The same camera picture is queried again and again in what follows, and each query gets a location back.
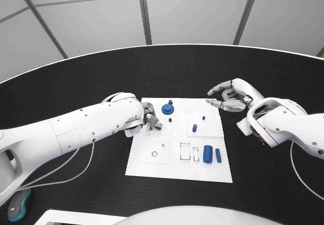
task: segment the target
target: robotic hand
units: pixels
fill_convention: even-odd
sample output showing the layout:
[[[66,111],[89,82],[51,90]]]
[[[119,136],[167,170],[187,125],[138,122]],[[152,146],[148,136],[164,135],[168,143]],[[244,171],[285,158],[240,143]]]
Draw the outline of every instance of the robotic hand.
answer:
[[[36,168],[53,158],[125,130],[126,137],[145,124],[161,129],[151,103],[131,93],[25,126],[0,130],[0,206]],[[14,159],[5,155],[10,150]]]
[[[247,116],[237,122],[244,135],[253,134],[270,147],[292,140],[312,156],[324,159],[324,114],[306,115],[302,107],[288,99],[265,98],[252,85],[233,79],[214,86],[207,95],[223,90],[223,102],[205,102],[229,112],[240,112],[246,106]]]

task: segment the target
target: blue object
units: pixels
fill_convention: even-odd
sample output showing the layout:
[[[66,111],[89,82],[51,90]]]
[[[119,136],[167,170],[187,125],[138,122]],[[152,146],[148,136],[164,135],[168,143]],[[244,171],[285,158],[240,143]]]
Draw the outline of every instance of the blue object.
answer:
[[[13,200],[14,202],[10,203],[11,206],[8,207],[8,211],[11,212],[11,211],[20,210],[18,215],[14,218],[11,218],[10,215],[8,215],[8,221],[10,222],[18,221],[25,215],[25,201],[28,199],[30,193],[31,193],[31,189],[27,189],[25,196],[24,196],[23,192],[18,193],[15,199]]]
[[[217,163],[221,162],[221,158],[220,158],[220,151],[218,149],[216,149],[216,159],[217,159]]]
[[[197,125],[194,124],[194,126],[193,126],[193,132],[195,132],[197,131]]]
[[[210,145],[204,146],[204,163],[213,162],[213,147]]]
[[[165,115],[169,115],[172,112],[174,112],[174,106],[171,104],[165,104],[162,107],[161,107],[161,112],[165,114]]]

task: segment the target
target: blue cylinder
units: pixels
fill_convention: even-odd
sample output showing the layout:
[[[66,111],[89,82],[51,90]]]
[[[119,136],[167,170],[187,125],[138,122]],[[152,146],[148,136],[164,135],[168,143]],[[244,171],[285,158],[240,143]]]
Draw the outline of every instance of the blue cylinder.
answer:
[[[220,151],[218,149],[216,149],[216,159],[217,159],[217,163],[221,162],[221,158],[220,158]]]
[[[210,145],[204,146],[204,163],[213,162],[213,147]]]
[[[174,106],[171,104],[165,104],[162,107],[161,107],[161,112],[165,114],[165,115],[169,115],[172,112],[174,112]]]
[[[197,125],[194,124],[194,126],[193,126],[193,132],[195,132],[197,131]]]

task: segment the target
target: white edge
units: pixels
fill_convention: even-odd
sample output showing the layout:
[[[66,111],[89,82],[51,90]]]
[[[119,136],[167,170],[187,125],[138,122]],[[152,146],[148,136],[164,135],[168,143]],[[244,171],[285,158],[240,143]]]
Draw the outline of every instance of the white edge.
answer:
[[[86,55],[92,55],[92,54],[96,54],[96,53],[102,53],[102,52],[109,52],[109,51],[113,51],[113,50],[119,50],[119,49],[128,49],[128,48],[138,48],[138,47],[149,47],[149,46],[164,46],[164,45],[213,45],[213,46],[230,46],[230,47],[241,47],[241,48],[254,48],[254,49],[263,49],[263,50],[270,50],[270,51],[275,51],[275,52],[282,52],[282,53],[289,53],[289,54],[295,54],[295,55],[301,55],[301,56],[305,56],[305,57],[309,57],[309,58],[313,58],[313,59],[318,59],[318,60],[324,60],[324,58],[321,57],[316,57],[316,56],[312,56],[312,55],[306,55],[306,54],[301,54],[301,53],[296,53],[296,52],[289,52],[289,51],[283,51],[283,50],[276,50],[276,49],[270,49],[270,48],[259,48],[259,47],[252,47],[252,46],[243,46],[243,45],[220,45],[220,44],[161,44],[161,45],[139,45],[139,46],[132,46],[132,47],[125,47],[125,48],[115,48],[115,49],[109,49],[109,50],[103,50],[103,51],[99,51],[99,52],[93,52],[93,53],[87,53],[87,54],[83,54],[83,55],[77,55],[72,58],[67,58],[67,59],[63,59],[63,60],[59,60],[56,62],[51,62],[23,73],[20,73],[18,75],[15,75],[14,77],[28,73],[30,71],[41,68],[41,67],[46,67],[57,62],[61,62],[61,61],[66,61],[66,60],[70,60],[70,59],[74,59],[77,57],[82,57],[82,56],[86,56]]]
[[[112,225],[125,217],[108,216],[93,213],[47,210],[34,225],[77,224],[77,225]]]

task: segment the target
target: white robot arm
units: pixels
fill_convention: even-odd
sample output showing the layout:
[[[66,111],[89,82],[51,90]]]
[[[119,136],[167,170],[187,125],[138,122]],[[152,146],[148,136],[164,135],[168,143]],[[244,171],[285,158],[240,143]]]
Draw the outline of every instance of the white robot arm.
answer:
[[[53,158],[125,130],[126,137],[142,125],[161,129],[152,105],[131,93],[51,119],[0,130],[0,206],[36,168]],[[8,160],[5,150],[14,160]]]
[[[205,102],[226,111],[240,112],[249,108],[247,116],[237,127],[244,135],[253,134],[270,147],[292,140],[312,156],[324,159],[324,114],[308,115],[302,107],[288,99],[265,98],[241,79],[220,83],[208,95],[223,90],[223,102]]]

